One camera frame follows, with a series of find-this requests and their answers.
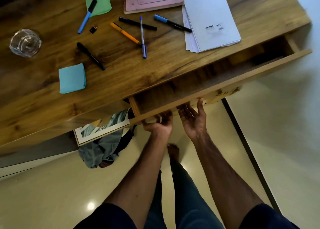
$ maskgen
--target black pen cap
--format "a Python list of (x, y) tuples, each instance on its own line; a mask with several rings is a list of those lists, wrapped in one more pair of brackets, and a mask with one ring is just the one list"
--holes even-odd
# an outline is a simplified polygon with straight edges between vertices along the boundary
[(94, 7), (97, 5), (97, 3), (98, 3), (97, 0), (92, 0), (91, 4), (90, 4), (90, 6), (89, 6), (89, 9), (88, 9), (88, 11), (89, 11), (90, 13), (92, 13), (92, 12), (94, 11)]

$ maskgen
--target trousers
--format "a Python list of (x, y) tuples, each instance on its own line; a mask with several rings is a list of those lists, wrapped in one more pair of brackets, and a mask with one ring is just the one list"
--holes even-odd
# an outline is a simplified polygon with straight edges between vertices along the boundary
[[(222, 223), (201, 197), (183, 166), (171, 160), (175, 195), (176, 229), (223, 229)], [(161, 170), (144, 229), (166, 229), (162, 213)]]

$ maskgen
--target sleeve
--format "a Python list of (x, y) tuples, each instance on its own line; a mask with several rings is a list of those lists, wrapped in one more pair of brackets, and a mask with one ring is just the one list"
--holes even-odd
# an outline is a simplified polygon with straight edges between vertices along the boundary
[(87, 228), (126, 228), (137, 229), (130, 216), (119, 206), (102, 204), (95, 211), (83, 219), (74, 229)]
[(252, 208), (244, 217), (239, 229), (299, 229), (296, 225), (266, 204)]

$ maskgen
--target hand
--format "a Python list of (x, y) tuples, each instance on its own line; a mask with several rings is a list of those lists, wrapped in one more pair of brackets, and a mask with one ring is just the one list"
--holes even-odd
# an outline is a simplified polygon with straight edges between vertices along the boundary
[(164, 139), (169, 139), (169, 136), (172, 132), (172, 111), (168, 111), (166, 113), (160, 114), (162, 117), (162, 121), (160, 122), (160, 117), (155, 116), (157, 119), (157, 122), (155, 123), (145, 123), (145, 121), (142, 122), (143, 128), (146, 131), (150, 131), (151, 134), (161, 136)]
[(190, 103), (179, 110), (183, 128), (192, 142), (195, 142), (197, 138), (207, 133), (207, 115), (203, 109), (202, 102), (203, 99), (198, 100), (199, 113), (191, 107)]

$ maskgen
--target drinking glass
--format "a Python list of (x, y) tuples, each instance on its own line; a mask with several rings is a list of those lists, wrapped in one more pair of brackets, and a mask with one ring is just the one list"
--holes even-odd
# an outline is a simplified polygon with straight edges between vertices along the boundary
[(23, 57), (33, 57), (41, 47), (40, 37), (32, 30), (21, 29), (10, 41), (10, 49), (14, 54)]

